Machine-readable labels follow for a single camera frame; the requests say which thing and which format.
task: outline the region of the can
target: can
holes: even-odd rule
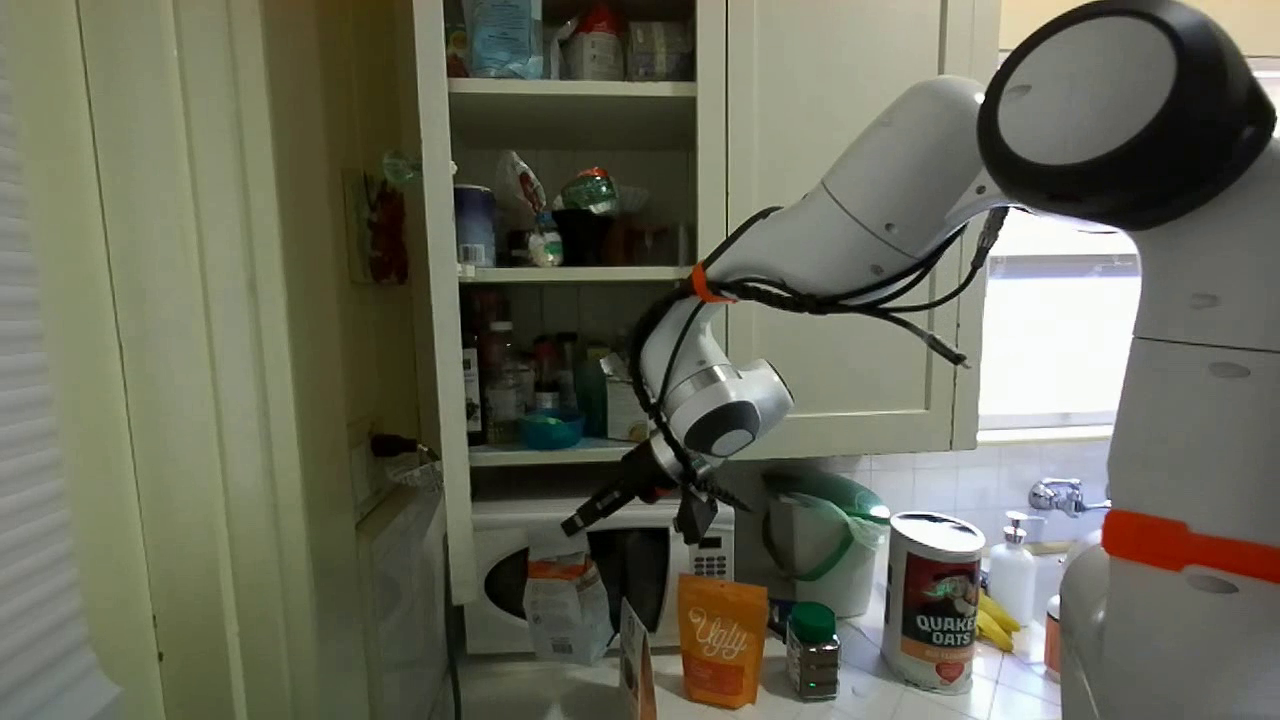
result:
[[[915,690],[956,690],[973,669],[984,531],[944,512],[898,512],[880,655]]]

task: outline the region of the window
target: window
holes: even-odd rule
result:
[[[1280,59],[1253,70],[1280,108]],[[988,262],[981,433],[1107,433],[1135,297],[1126,234],[1011,211]]]
[[[125,716],[78,592],[7,50],[0,50],[0,716]]]

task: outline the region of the white cabinet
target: white cabinet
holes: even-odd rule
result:
[[[587,0],[550,0],[543,19],[587,7]],[[451,186],[491,186],[503,151],[519,151],[558,194],[582,168],[607,168],[620,202],[640,206],[635,227],[688,237],[688,244],[723,237],[723,0],[620,6],[633,19],[676,19],[696,35],[693,82],[483,82],[448,78],[445,6],[416,0],[416,88],[426,142],[426,270],[427,270],[427,446],[442,449],[451,598],[477,598],[474,568],[474,492],[491,478],[519,482],[543,466],[613,466],[623,446],[587,439],[565,452],[474,449],[465,421],[465,302],[501,292],[512,308],[518,343],[536,331],[575,331],[623,341],[633,319],[688,278],[688,255],[650,255],[623,250],[597,265],[565,270],[470,270],[456,262]]]
[[[728,227],[810,194],[852,136],[910,83],[941,72],[988,78],[993,6],[732,0],[728,7]],[[962,281],[941,265],[928,297]],[[877,319],[728,308],[738,360],[765,358],[795,414],[751,457],[852,457],[973,446],[981,287],[915,317],[970,352],[970,367]]]
[[[977,6],[880,0],[623,0],[628,14],[671,14],[696,28],[696,82],[448,82],[445,7],[416,0],[416,88],[427,209],[427,389],[432,446],[445,470],[451,598],[477,598],[474,504],[491,478],[519,482],[540,466],[613,466],[620,446],[574,452],[470,449],[459,312],[470,287],[512,302],[518,336],[620,331],[688,265],[607,270],[459,270],[451,180],[488,180],[518,150],[550,189],[585,165],[640,186],[660,226],[688,226],[713,253],[728,222],[795,202],[833,158],[911,82],[988,72],[995,14]],[[928,292],[954,287],[944,265]],[[977,358],[977,303],[920,317],[941,341]],[[920,341],[858,319],[803,319],[732,308],[721,325],[732,358],[768,358],[799,395],[795,421],[751,457],[833,457],[954,449],[973,439],[977,367],[947,367]]]

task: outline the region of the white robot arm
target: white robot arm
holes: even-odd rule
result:
[[[1135,237],[1143,292],[1103,557],[1066,586],[1066,716],[1275,716],[1274,130],[1275,111],[1236,45],[1178,0],[1081,6],[1034,32],[984,98],[962,82],[911,88],[822,189],[747,222],[644,317],[633,373],[656,436],[565,531],[676,483],[688,500],[676,528],[696,538],[715,500],[703,473],[792,408],[768,366],[723,358],[703,325],[715,302],[898,319],[902,292],[981,211],[1026,206],[1116,226]]]
[[[565,531],[660,483],[683,492],[683,538],[707,524],[713,497],[703,492],[713,490],[700,478],[792,414],[792,393],[765,360],[738,367],[723,358],[713,312],[721,302],[759,302],[790,312],[894,319],[894,302],[933,274],[970,217],[1007,206],[981,174],[977,108],[973,82],[915,83],[810,197],[751,217],[696,270],[688,287],[635,325],[633,380],[656,433],[623,457],[607,490],[565,520]]]

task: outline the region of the kitchen counter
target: kitchen counter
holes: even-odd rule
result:
[[[765,644],[765,678],[757,705],[739,711],[688,705],[681,652],[656,652],[656,716],[660,720],[715,720],[715,716],[790,716],[790,720],[1055,720],[1060,686],[1045,678],[1036,652],[1001,655],[977,644],[964,690],[920,693],[894,678],[880,662],[880,606],[858,623],[842,630],[842,695],[827,705],[799,705],[785,678],[785,644]],[[597,669],[536,665],[536,662],[465,662],[459,669],[465,720],[607,720],[628,716],[618,655]]]

